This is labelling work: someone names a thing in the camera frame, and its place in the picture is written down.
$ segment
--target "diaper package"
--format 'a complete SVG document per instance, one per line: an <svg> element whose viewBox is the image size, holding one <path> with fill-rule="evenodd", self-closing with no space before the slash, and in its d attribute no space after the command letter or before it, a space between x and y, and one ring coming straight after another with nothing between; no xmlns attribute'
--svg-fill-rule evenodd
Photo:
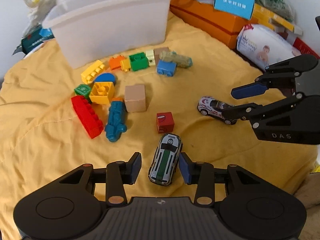
<svg viewBox="0 0 320 240"><path fill-rule="evenodd" d="M248 24L238 36L237 50L263 72L265 67L301 55L279 34L260 24Z"/></svg>

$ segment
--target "yellow blanket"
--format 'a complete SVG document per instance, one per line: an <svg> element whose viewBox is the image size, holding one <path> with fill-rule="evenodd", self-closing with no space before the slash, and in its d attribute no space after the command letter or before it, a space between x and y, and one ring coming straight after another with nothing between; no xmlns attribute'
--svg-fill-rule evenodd
<svg viewBox="0 0 320 240"><path fill-rule="evenodd" d="M249 122L228 126L196 109L205 95L229 104L254 101L265 105L282 99L280 91L233 99L231 89L251 83L260 71L207 33L172 15L163 44L123 54L163 46L192 57L194 65L177 68L174 77L158 75L154 67L129 73L113 71L117 76L115 96L123 96L126 85L143 83L148 105L144 113L128 114L128 131L116 143L110 143L104 132L95 139L88 137L70 101L73 89L81 84L80 73L88 65L71 69L54 40L8 71L0 92L0 229L4 240L20 237L12 212L21 198L83 163L101 168L117 160L127 161L135 151L142 153L142 168L136 184L125 186L128 198L187 195L193 199L196 187L185 185L179 170L169 187L148 179L161 137L156 128L159 112L172 112L174 133L181 137L183 151L193 161L210 162L217 168L236 163L290 193L297 189L313 168L316 147L258 141ZM108 107L95 105L94 109L105 124ZM216 198L221 200L223 186L216 189ZM104 200L103 185L97 185L95 196Z"/></svg>

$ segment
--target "baby picture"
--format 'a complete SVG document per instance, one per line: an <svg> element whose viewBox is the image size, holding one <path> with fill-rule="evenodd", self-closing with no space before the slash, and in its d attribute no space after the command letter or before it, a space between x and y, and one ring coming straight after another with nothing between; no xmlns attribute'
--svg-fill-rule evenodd
<svg viewBox="0 0 320 240"><path fill-rule="evenodd" d="M269 61L268 54L269 54L269 52L270 52L270 47L265 45L263 47L262 51L258 52L257 59L263 61L265 63L265 65L268 65L268 61Z"/></svg>

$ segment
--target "green stripe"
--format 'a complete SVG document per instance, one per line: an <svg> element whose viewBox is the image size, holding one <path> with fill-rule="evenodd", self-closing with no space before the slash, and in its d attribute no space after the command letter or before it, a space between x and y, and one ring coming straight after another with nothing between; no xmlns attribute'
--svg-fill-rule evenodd
<svg viewBox="0 0 320 240"><path fill-rule="evenodd" d="M161 159L161 163L160 163L160 167L158 169L157 176L156 176L156 180L158 180L158 181L162 181L162 179L163 179L169 156L170 156L170 151L164 150L163 156Z"/></svg>

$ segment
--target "green building block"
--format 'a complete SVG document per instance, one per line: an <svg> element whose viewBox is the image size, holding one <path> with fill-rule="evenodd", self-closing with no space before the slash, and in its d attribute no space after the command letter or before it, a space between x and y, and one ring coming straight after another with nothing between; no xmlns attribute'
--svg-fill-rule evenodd
<svg viewBox="0 0 320 240"><path fill-rule="evenodd" d="M149 61L144 52L137 53L129 56L132 71L147 68Z"/></svg>
<svg viewBox="0 0 320 240"><path fill-rule="evenodd" d="M91 92L91 87L85 84L81 84L75 88L75 93L77 95L84 96L86 99L89 98L90 92Z"/></svg>

